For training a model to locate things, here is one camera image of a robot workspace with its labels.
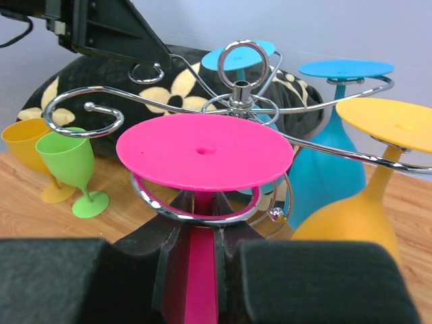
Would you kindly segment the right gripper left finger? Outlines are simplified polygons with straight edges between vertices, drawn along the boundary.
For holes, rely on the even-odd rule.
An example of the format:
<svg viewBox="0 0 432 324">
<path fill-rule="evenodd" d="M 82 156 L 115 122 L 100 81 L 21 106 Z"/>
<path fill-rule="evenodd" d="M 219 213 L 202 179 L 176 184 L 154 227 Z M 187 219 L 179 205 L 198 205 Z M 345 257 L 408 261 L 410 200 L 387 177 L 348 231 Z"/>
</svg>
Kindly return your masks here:
<svg viewBox="0 0 432 324">
<path fill-rule="evenodd" d="M 190 226 L 156 215 L 101 238 L 1 241 L 2 323 L 182 323 Z"/>
</svg>

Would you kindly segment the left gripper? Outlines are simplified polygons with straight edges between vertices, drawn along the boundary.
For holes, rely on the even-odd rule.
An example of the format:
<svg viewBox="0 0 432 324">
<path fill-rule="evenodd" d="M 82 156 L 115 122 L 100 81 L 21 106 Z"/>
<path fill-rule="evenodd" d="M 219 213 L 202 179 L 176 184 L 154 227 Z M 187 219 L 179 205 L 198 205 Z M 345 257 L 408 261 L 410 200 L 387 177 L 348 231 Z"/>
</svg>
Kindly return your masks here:
<svg viewBox="0 0 432 324">
<path fill-rule="evenodd" d="M 33 31 L 37 18 L 72 53 L 170 68 L 171 52 L 131 1 L 1 1 L 1 16 L 27 24 L 25 31 L 1 43 L 10 47 Z"/>
</svg>

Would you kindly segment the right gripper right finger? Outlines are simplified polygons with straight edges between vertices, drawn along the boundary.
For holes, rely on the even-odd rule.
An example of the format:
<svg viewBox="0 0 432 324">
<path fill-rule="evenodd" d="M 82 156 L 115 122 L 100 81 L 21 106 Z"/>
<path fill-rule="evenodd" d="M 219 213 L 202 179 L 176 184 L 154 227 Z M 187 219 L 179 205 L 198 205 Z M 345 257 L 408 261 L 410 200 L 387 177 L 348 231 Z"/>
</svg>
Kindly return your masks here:
<svg viewBox="0 0 432 324">
<path fill-rule="evenodd" d="M 372 242 L 216 233 L 222 323 L 419 323 L 395 260 Z"/>
</svg>

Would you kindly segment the chrome wine glass rack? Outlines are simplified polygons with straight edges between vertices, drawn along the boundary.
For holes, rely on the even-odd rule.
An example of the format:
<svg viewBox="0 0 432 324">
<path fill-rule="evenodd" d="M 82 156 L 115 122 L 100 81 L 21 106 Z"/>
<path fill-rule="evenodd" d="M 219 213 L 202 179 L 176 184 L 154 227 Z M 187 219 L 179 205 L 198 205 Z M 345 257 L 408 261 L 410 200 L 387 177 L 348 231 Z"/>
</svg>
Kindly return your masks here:
<svg viewBox="0 0 432 324">
<path fill-rule="evenodd" d="M 263 62 L 263 71 L 255 82 L 250 83 L 245 80 L 238 80 L 236 82 L 232 82 L 225 75 L 224 63 L 227 56 L 234 49 L 238 49 L 240 47 L 251 48 L 261 56 Z M 297 113 L 318 111 L 326 108 L 327 106 L 334 106 L 336 108 L 336 105 L 341 101 L 347 99 L 369 97 L 375 93 L 388 90 L 394 86 L 393 80 L 385 76 L 385 74 L 390 72 L 383 72 L 381 74 L 378 74 L 379 71 L 384 69 L 384 67 L 381 68 L 381 66 L 384 63 L 374 63 L 372 61 L 366 61 L 366 63 L 363 64 L 358 60 L 357 61 L 356 60 L 327 61 L 327 63 L 324 61 L 314 62 L 311 64 L 303 65 L 300 68 L 301 73 L 309 76 L 327 78 L 328 83 L 336 84 L 337 86 L 345 86 L 347 84 L 351 84 L 355 82 L 362 83 L 363 82 L 362 80 L 365 78 L 380 80 L 382 82 L 385 82 L 387 85 L 368 89 L 348 97 L 341 97 L 341 96 L 339 96 L 338 98 L 335 97 L 336 99 L 333 101 L 321 103 L 318 105 L 305 106 L 305 107 L 293 107 L 293 108 L 279 108 L 272 100 L 262 97 L 262 94 L 267 90 L 270 83 L 272 82 L 273 77 L 277 75 L 278 73 L 277 70 L 279 69 L 280 63 L 283 60 L 283 55 L 281 53 L 277 52 L 276 50 L 274 53 L 279 55 L 279 61 L 277 62 L 276 67 L 272 69 L 272 72 L 270 73 L 268 79 L 265 80 L 266 75 L 269 73 L 269 68 L 270 68 L 269 57 L 267 56 L 264 48 L 260 44 L 257 44 L 255 41 L 252 40 L 239 40 L 228 44 L 225 48 L 223 48 L 219 56 L 219 60 L 217 63 L 217 73 L 222 83 L 226 87 L 228 87 L 232 91 L 232 93 L 220 94 L 220 95 L 216 95 L 215 92 L 208 87 L 205 81 L 194 71 L 193 67 L 189 64 L 189 62 L 186 59 L 184 59 L 180 55 L 170 54 L 172 59 L 179 59 L 184 62 L 184 65 L 186 65 L 187 70 L 192 74 L 194 79 L 212 97 L 211 99 L 205 101 L 200 106 L 200 110 L 177 108 L 165 103 L 160 103 L 158 101 L 154 101 L 146 97 L 140 97 L 138 95 L 123 90 L 119 90 L 116 88 L 108 87 L 108 86 L 87 86 L 87 87 L 72 89 L 57 95 L 54 99 L 48 102 L 45 108 L 45 112 L 43 112 L 42 116 L 45 123 L 48 125 L 50 129 L 52 129 L 56 133 L 65 136 L 69 136 L 73 138 L 87 138 L 87 139 L 106 136 L 116 131 L 124 123 L 124 115 L 121 111 L 111 107 L 95 105 L 94 103 L 91 102 L 85 103 L 84 109 L 86 111 L 104 113 L 115 117 L 115 121 L 112 124 L 105 126 L 104 128 L 100 128 L 97 130 L 89 130 L 89 131 L 68 130 L 63 126 L 60 126 L 59 123 L 57 123 L 53 119 L 53 113 L 57 109 L 57 105 L 65 101 L 66 99 L 80 96 L 80 95 L 85 95 L 87 93 L 92 93 L 92 92 L 103 92 L 118 97 L 122 97 L 124 99 L 128 99 L 131 101 L 136 101 L 138 103 L 142 103 L 145 105 L 156 106 L 168 112 L 189 113 L 189 114 L 201 113 L 201 114 L 230 115 L 234 117 L 237 116 L 241 118 L 246 118 L 247 120 L 261 123 L 261 125 L 263 126 L 270 126 L 277 121 L 279 115 L 281 114 L 291 115 Z M 253 108 L 255 106 L 256 101 L 267 102 L 270 106 L 272 106 L 272 108 L 266 108 L 266 109 Z M 221 104 L 225 105 L 227 108 L 220 109 L 218 111 L 207 112 L 209 106 L 215 102 L 220 102 Z M 257 115 L 259 114 L 265 114 L 265 115 L 273 114 L 274 116 L 270 121 L 262 122 L 257 117 Z M 370 163 L 373 165 L 377 165 L 374 162 L 370 162 L 368 159 L 369 157 L 378 157 L 378 156 L 368 155 L 366 153 L 360 153 L 357 151 L 350 151 L 339 147 L 326 146 L 318 142 L 301 140 L 299 138 L 288 136 L 281 132 L 280 134 L 284 136 L 286 140 L 290 142 L 290 144 L 297 145 L 303 149 L 320 152 L 320 154 L 333 155 L 339 158 L 345 158 L 353 161 L 360 161 L 363 163 Z M 132 184 L 134 185 L 134 188 L 137 191 L 137 193 L 141 196 L 142 199 L 144 199 L 145 203 L 151 208 L 153 208 L 154 210 L 156 210 L 158 212 L 158 215 L 159 214 L 163 215 L 166 219 L 170 219 L 171 222 L 185 223 L 196 227 L 214 227 L 214 228 L 224 227 L 224 226 L 226 227 L 226 226 L 232 226 L 234 224 L 237 224 L 240 221 L 244 221 L 244 220 L 246 221 L 248 219 L 247 217 L 252 216 L 252 212 L 255 211 L 255 209 L 257 209 L 255 207 L 252 208 L 248 205 L 245 211 L 240 212 L 240 214 L 238 213 L 232 214 L 229 215 L 229 217 L 221 216 L 222 217 L 221 220 L 212 219 L 208 221 L 205 218 L 205 216 L 198 216 L 185 211 L 183 212 L 180 209 L 175 209 L 173 207 L 168 207 L 167 205 L 162 204 L 156 198 L 154 198 L 149 192 L 146 191 L 146 189 L 144 188 L 144 184 L 138 183 L 138 180 L 136 180 L 135 178 L 136 176 L 132 175 L 132 180 L 131 180 Z"/>
</svg>

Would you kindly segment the green plastic goblet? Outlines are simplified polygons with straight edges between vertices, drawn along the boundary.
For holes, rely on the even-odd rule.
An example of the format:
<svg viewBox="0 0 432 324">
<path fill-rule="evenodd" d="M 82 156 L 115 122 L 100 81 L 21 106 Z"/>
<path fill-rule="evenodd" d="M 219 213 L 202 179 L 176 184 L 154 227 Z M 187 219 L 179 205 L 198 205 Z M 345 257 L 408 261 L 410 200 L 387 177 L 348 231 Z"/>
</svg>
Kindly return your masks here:
<svg viewBox="0 0 432 324">
<path fill-rule="evenodd" d="M 72 206 L 76 217 L 93 218 L 109 206 L 110 199 L 105 192 L 88 190 L 95 170 L 95 156 L 89 139 L 50 132 L 37 141 L 36 151 L 58 180 L 82 192 Z"/>
</svg>

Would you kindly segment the magenta plastic goblet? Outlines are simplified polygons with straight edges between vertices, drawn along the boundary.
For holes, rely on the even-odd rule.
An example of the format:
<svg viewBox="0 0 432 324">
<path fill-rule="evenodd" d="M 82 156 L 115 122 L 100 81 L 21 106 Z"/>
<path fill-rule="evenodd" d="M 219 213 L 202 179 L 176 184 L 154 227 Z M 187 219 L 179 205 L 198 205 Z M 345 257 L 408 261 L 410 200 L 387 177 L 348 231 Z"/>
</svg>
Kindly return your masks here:
<svg viewBox="0 0 432 324">
<path fill-rule="evenodd" d="M 144 194 L 152 208 L 181 225 L 166 266 L 161 314 L 167 323 L 217 323 L 216 231 L 254 214 L 261 186 L 291 166 L 291 144 L 246 119 L 178 114 L 133 126 L 119 137 L 116 150 L 137 191 L 149 180 L 193 193 L 191 214 Z"/>
</svg>

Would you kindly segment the yellow plastic goblet front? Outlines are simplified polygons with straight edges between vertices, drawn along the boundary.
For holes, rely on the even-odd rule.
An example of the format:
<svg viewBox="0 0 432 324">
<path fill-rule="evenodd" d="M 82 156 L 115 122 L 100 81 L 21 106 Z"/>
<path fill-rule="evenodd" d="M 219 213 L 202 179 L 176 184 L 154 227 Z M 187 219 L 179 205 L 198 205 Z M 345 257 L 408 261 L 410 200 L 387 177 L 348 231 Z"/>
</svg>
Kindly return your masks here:
<svg viewBox="0 0 432 324">
<path fill-rule="evenodd" d="M 399 162 L 403 150 L 431 152 L 431 108 L 402 101 L 363 97 L 339 102 L 335 110 L 350 125 L 386 143 L 382 157 L 365 189 L 333 202 L 308 217 L 293 233 L 293 240 L 361 241 L 382 246 L 401 264 L 395 231 L 387 218 L 383 197 L 395 170 L 429 175 L 430 167 Z"/>
</svg>

